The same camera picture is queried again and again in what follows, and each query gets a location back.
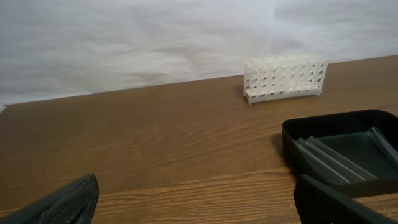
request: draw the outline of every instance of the white backdrop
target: white backdrop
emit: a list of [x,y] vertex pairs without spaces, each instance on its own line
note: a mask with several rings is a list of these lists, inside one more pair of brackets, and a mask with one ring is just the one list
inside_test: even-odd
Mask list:
[[398,53],[396,0],[2,0],[0,104]]

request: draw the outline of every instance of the wood grain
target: wood grain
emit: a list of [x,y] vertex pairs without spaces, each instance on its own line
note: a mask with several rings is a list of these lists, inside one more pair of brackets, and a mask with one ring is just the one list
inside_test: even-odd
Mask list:
[[[282,122],[398,115],[396,71],[397,56],[335,63],[321,97],[256,105],[242,76],[10,105],[0,113],[0,216],[94,173],[94,224],[300,223]],[[397,199],[358,200],[398,220]]]

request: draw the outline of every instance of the black tray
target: black tray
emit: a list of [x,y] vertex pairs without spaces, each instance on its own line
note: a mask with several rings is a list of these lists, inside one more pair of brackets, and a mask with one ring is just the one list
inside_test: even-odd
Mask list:
[[[398,118],[385,111],[364,110],[285,121],[282,124],[284,151],[298,174],[307,174],[349,197],[398,192],[397,166],[391,164],[391,160],[361,136],[361,133],[365,133],[371,127],[379,128],[389,142],[398,149]],[[341,185],[325,180],[312,169],[295,145],[294,141],[310,136],[321,139],[335,151],[370,171],[378,179]]]

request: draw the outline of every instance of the white paper sheet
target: white paper sheet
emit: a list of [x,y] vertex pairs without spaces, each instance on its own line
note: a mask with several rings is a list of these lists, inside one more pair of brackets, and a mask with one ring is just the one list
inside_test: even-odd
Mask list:
[[272,2],[3,0],[0,104],[236,75],[268,40],[331,62],[398,53],[396,0]]

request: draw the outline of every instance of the brown tabletop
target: brown tabletop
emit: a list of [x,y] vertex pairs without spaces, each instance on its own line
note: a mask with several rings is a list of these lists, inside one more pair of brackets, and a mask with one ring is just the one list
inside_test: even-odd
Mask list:
[[[321,96],[254,105],[242,76],[10,105],[0,113],[0,216],[94,173],[94,224],[300,223],[282,122],[398,115],[397,73],[397,56],[335,63]],[[358,200],[398,220],[398,194]]]

